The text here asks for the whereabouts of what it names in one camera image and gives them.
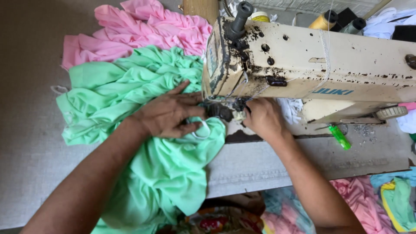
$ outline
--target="sewing machine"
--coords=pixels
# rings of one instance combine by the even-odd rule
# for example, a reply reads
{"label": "sewing machine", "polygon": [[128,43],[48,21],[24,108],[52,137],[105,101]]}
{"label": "sewing machine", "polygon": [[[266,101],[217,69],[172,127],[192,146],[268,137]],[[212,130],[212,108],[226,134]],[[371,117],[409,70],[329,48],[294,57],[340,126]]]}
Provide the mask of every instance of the sewing machine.
{"label": "sewing machine", "polygon": [[241,2],[208,39],[202,90],[217,116],[240,118],[250,98],[286,97],[302,99],[308,124],[379,124],[416,101],[416,43],[247,20],[252,11]]}

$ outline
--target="juki logo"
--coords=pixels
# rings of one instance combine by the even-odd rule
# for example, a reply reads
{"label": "juki logo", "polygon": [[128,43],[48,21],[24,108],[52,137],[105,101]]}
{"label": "juki logo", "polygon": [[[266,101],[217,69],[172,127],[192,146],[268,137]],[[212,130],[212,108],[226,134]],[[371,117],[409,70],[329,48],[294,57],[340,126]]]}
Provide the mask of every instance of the juki logo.
{"label": "juki logo", "polygon": [[354,92],[354,90],[337,90],[337,89],[332,90],[332,89],[322,88],[322,89],[320,89],[318,91],[314,91],[312,93],[348,95],[352,92]]}

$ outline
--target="pink garment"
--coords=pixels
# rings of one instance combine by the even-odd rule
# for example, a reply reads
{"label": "pink garment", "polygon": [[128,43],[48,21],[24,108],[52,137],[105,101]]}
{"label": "pink garment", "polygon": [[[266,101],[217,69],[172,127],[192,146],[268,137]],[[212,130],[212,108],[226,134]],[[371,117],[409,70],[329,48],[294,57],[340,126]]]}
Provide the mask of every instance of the pink garment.
{"label": "pink garment", "polygon": [[164,10],[157,0],[128,0],[120,5],[124,10],[110,5],[95,9],[98,24],[104,28],[92,37],[65,36],[63,68],[90,61],[112,62],[147,45],[165,50],[177,46],[186,55],[201,55],[205,49],[212,26],[204,18]]}
{"label": "pink garment", "polygon": [[296,225],[296,211],[285,203],[282,204],[280,215],[264,212],[261,218],[275,234],[305,234]]}
{"label": "pink garment", "polygon": [[396,233],[391,227],[390,218],[377,203],[378,196],[374,194],[374,188],[368,176],[336,179],[330,182],[347,202],[368,234]]}
{"label": "pink garment", "polygon": [[406,102],[406,103],[400,103],[400,107],[406,107],[407,110],[414,110],[416,109],[416,102]]}

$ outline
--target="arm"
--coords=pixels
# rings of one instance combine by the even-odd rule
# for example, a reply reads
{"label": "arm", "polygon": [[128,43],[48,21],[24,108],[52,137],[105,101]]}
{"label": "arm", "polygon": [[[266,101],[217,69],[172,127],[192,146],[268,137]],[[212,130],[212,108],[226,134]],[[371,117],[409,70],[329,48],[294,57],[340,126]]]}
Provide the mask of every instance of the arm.
{"label": "arm", "polygon": [[362,225],[338,191],[305,156],[286,129],[273,99],[247,102],[244,125],[271,145],[285,166],[293,187],[317,233],[365,234]]}
{"label": "arm", "polygon": [[200,122],[180,125],[189,116],[204,117],[205,112],[195,106],[202,100],[199,92],[179,94],[188,84],[180,84],[127,117],[56,187],[21,234],[91,233],[118,176],[149,136],[181,137],[200,126]]}

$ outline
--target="screw hole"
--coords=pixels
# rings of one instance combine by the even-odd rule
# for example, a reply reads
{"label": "screw hole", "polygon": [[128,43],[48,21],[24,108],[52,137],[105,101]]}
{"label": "screw hole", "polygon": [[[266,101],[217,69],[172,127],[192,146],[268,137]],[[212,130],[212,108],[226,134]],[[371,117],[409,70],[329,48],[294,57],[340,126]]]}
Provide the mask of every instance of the screw hole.
{"label": "screw hole", "polygon": [[269,47],[267,44],[263,44],[263,45],[261,45],[261,49],[262,49],[262,51],[264,51],[264,52],[269,52],[270,47]]}

